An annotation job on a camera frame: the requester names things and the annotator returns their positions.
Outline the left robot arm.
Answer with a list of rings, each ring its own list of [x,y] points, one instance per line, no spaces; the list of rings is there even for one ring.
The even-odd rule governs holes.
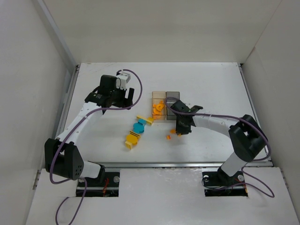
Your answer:
[[[56,138],[45,142],[45,169],[51,176],[58,175],[65,180],[89,178],[103,181],[104,166],[83,160],[78,145],[108,108],[130,109],[135,90],[126,88],[129,80],[130,74],[121,71],[115,76],[101,76],[99,86],[85,98],[71,124]]]

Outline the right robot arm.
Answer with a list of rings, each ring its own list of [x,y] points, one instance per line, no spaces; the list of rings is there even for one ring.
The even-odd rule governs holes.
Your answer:
[[[247,163],[254,161],[256,156],[267,146],[268,139],[255,119],[245,114],[243,117],[199,113],[203,109],[194,105],[189,108],[181,100],[167,106],[176,116],[176,134],[187,135],[191,127],[206,128],[227,136],[233,147],[233,153],[218,168],[219,179],[233,178]]]

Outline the orange curved lego pair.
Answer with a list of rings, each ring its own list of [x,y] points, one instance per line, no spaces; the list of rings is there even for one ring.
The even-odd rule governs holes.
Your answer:
[[[171,134],[177,135],[177,136],[181,136],[181,134],[177,134],[175,129],[171,129],[170,130]]]

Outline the yellow lego plate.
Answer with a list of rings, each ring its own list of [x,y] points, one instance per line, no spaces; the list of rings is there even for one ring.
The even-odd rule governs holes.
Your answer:
[[[136,118],[138,120],[144,120],[146,122],[147,125],[152,126],[154,119],[152,117],[143,117],[141,115],[137,115]]]

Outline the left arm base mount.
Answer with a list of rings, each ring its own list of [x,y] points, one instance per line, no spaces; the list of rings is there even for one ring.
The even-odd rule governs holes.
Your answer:
[[[105,168],[100,170],[100,177],[85,178],[87,188],[85,197],[118,197],[120,184],[120,169]]]

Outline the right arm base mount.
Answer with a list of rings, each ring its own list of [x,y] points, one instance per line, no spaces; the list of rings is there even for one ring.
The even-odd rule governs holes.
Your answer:
[[[220,170],[202,172],[202,185],[206,197],[248,197],[244,181],[242,171],[237,171],[232,177]]]

